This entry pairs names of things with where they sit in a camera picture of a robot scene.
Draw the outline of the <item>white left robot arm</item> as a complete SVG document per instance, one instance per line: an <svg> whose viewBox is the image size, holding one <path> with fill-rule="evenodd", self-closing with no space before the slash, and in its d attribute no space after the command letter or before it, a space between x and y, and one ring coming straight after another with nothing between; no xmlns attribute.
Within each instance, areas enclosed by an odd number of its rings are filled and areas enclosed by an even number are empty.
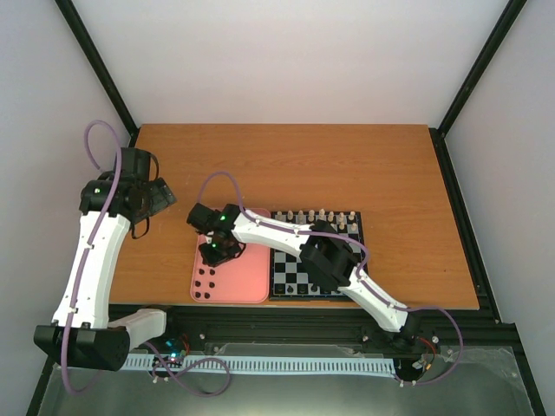
<svg viewBox="0 0 555 416"><path fill-rule="evenodd" d="M82 189L79 240L68 284L51 322L36 326L34 333L34 343L46 355L69 367L117 371L129 351L144 341L168 349L180 338L180 326L159 308L109 320L109 294L126 235L176 201L162 178L123 178L111 196L113 178L108 174Z"/></svg>

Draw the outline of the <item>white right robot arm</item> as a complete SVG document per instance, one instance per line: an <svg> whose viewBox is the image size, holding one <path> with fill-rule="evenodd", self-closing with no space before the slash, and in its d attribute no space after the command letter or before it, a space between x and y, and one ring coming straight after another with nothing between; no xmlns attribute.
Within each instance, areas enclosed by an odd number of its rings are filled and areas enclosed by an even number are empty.
<svg viewBox="0 0 555 416"><path fill-rule="evenodd" d="M240 205L221 211L197 203L186 222L204 236L203 263L218 267L258 244L295 257L319 288L338 291L357 303L388 333L395 348L414 345L420 321L365 271L369 253L363 244L337 233L325 220L293 224L266 218Z"/></svg>

